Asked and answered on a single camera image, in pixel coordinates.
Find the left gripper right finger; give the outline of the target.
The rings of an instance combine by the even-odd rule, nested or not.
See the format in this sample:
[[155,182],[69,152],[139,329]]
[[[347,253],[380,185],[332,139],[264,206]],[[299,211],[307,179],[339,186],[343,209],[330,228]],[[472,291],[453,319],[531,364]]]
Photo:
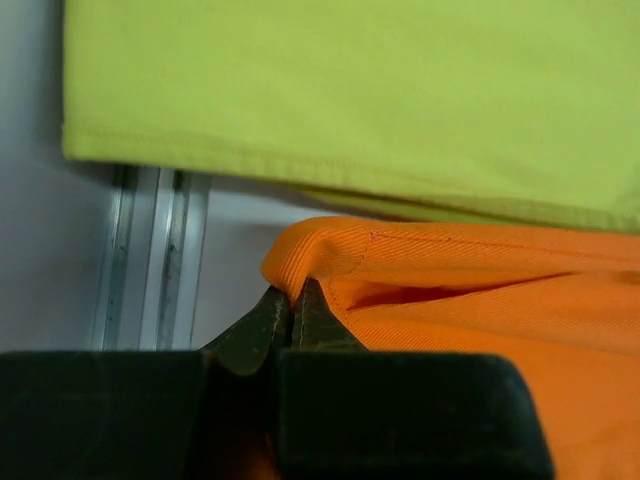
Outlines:
[[365,350],[332,313],[320,283],[307,279],[293,311],[290,347],[302,350]]

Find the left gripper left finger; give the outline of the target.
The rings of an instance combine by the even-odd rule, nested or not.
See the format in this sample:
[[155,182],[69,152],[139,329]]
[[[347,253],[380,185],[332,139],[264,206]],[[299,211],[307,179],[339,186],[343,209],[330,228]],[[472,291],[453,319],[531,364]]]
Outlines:
[[291,306],[288,296],[269,287],[258,303],[220,335],[202,347],[222,367],[237,376],[252,376],[273,349],[289,344]]

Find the orange trousers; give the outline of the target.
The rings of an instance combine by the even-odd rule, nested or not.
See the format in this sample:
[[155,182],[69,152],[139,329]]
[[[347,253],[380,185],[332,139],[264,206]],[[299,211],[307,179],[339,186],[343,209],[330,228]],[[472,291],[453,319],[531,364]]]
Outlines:
[[639,240],[616,233],[319,217],[262,273],[309,279],[373,350],[490,352],[523,374],[561,479],[639,475]]

